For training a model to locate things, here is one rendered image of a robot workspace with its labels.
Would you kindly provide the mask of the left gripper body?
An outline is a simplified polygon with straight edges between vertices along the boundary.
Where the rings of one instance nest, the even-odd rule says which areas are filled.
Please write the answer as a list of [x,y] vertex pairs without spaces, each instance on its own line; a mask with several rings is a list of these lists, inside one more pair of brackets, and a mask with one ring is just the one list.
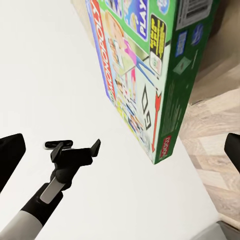
[[79,168],[82,166],[89,166],[93,163],[93,158],[90,156],[89,152],[75,152],[72,153],[71,149],[67,149],[61,152],[59,161],[62,163],[76,162],[75,164],[61,165],[57,166],[55,169],[61,174],[64,178],[72,178],[76,175]]

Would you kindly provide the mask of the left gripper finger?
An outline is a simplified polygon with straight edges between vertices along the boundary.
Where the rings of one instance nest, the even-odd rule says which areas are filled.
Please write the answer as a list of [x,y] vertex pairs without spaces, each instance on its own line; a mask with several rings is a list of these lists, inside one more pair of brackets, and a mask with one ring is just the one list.
[[98,153],[99,153],[99,150],[100,150],[100,146],[101,146],[101,140],[98,139],[96,141],[96,143],[90,148],[90,147],[87,147],[87,148],[81,148],[81,149],[75,149],[75,148],[72,148],[72,153],[75,153],[75,152],[89,152],[90,153],[90,156],[92,156],[92,158],[95,158],[98,156]]
[[71,164],[76,164],[76,162],[60,162],[60,157],[62,154],[62,151],[64,147],[63,142],[59,142],[58,146],[52,151],[50,154],[50,158],[53,164],[56,164],[57,166],[66,166],[66,165],[71,165]]

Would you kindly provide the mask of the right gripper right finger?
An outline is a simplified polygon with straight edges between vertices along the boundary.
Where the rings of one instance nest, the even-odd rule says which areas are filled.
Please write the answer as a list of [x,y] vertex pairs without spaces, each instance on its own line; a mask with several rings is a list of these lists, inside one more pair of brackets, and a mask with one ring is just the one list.
[[230,132],[227,135],[224,151],[240,173],[240,134]]

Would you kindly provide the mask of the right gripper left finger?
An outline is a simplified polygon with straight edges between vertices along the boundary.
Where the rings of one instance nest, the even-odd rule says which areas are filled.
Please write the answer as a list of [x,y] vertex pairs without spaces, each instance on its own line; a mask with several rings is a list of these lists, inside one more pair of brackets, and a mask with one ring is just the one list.
[[26,152],[22,133],[0,138],[0,193]]

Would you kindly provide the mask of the board game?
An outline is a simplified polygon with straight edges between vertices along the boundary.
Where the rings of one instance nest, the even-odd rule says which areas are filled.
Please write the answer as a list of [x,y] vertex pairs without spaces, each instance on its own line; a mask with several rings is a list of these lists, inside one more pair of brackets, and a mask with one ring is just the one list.
[[220,0],[85,0],[106,95],[151,162],[172,156]]

